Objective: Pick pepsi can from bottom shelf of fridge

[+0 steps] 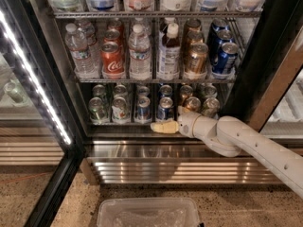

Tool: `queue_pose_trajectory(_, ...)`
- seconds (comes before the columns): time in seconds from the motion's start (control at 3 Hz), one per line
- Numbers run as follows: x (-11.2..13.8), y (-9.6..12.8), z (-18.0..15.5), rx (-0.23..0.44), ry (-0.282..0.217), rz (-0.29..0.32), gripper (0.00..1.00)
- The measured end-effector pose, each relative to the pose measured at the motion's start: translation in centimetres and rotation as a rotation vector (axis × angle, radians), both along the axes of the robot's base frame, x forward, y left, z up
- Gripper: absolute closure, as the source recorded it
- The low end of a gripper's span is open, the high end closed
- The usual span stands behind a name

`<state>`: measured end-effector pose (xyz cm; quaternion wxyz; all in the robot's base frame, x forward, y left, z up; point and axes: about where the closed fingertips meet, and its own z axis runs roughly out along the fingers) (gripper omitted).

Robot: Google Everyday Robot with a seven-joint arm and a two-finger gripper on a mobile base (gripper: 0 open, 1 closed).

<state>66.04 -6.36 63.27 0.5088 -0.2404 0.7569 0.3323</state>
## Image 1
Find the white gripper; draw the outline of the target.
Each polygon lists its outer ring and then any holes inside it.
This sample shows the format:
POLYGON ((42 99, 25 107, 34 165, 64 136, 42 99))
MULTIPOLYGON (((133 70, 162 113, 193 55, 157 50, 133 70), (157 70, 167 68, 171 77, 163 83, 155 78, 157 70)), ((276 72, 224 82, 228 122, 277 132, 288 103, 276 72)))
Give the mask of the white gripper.
POLYGON ((202 116, 198 113, 189 112, 189 109, 179 106, 177 108, 178 123, 174 120, 166 122, 151 123, 151 129, 159 133, 176 133, 180 132, 182 135, 189 138, 201 139, 202 131, 202 116))

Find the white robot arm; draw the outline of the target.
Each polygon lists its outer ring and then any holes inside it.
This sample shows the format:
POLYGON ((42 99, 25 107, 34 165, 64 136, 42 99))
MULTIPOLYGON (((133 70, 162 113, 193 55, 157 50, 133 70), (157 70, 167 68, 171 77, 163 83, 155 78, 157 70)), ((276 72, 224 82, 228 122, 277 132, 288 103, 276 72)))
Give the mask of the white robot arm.
POLYGON ((154 122, 151 129, 159 133, 179 131, 188 138, 203 141, 211 150, 225 157, 236 157, 244 150, 303 198, 303 157, 235 117, 213 119, 200 113, 185 112, 177 120, 154 122))

